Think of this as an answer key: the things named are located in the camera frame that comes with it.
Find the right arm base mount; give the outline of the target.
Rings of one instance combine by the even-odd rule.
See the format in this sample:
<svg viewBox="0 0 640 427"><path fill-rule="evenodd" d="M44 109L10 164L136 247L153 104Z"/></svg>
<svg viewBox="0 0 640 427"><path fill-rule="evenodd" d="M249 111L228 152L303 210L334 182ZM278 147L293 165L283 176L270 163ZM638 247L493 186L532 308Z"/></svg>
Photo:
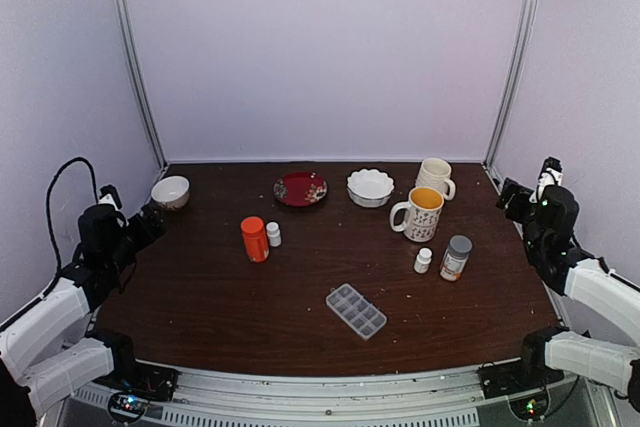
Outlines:
<svg viewBox="0 0 640 427"><path fill-rule="evenodd" d="M518 360L481 366L477 374L484 397L512 395L563 380L562 370L546 365L545 347L554 335L567 331L566 327L547 327L532 332L524 337Z"/></svg>

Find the amber bottle grey cap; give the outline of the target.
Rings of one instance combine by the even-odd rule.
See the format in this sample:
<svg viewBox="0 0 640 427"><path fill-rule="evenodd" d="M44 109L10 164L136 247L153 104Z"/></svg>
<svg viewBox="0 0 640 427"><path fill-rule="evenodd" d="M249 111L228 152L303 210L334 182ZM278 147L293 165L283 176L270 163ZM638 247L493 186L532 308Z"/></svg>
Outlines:
<svg viewBox="0 0 640 427"><path fill-rule="evenodd" d="M440 265L442 279L455 282L460 279L473 249L471 240L464 235L454 235L450 240Z"/></svg>

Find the clear plastic pill organizer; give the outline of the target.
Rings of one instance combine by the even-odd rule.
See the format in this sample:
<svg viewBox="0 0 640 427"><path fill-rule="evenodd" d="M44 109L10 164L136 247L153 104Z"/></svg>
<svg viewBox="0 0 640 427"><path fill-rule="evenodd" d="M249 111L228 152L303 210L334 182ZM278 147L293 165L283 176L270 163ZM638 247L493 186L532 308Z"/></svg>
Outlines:
<svg viewBox="0 0 640 427"><path fill-rule="evenodd" d="M388 321L383 312L349 283L333 289L326 296L325 303L363 340L376 335Z"/></svg>

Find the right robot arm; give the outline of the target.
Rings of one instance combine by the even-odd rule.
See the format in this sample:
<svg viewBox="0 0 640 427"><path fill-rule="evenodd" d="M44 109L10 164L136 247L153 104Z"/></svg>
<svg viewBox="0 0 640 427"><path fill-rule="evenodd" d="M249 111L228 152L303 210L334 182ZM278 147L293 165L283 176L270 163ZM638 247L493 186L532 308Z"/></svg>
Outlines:
<svg viewBox="0 0 640 427"><path fill-rule="evenodd" d="M639 408L639 286L576 241L579 204L567 188L550 183L531 189L507 178L496 206L521 226L526 259L546 287L615 326L628 343L545 328L525 337L512 377L535 387L550 371L571 372L605 385Z"/></svg>

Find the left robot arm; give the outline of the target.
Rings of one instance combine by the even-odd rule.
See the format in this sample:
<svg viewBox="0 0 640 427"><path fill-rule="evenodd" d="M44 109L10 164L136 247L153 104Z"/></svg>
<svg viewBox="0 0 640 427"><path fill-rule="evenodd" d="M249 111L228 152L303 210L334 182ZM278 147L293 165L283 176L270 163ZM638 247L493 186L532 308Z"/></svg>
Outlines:
<svg viewBox="0 0 640 427"><path fill-rule="evenodd" d="M34 426L79 387L107 376L123 391L142 385L131 338L94 330L70 349L38 356L75 322L94 313L113 291L126 289L137 254L166 231L163 213L148 204L125 218L111 204L96 204L78 220L80 242L54 287L1 326L1 423Z"/></svg>

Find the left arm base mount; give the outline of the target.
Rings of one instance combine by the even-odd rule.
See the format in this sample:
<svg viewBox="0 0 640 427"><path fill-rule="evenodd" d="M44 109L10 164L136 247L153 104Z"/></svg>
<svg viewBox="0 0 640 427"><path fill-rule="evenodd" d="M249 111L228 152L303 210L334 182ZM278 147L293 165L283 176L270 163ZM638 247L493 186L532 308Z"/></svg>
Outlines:
<svg viewBox="0 0 640 427"><path fill-rule="evenodd" d="M131 392L144 399L168 402L173 399L179 372L136 359L133 340L108 329L94 330L89 338L101 341L112 352L114 369L94 383Z"/></svg>

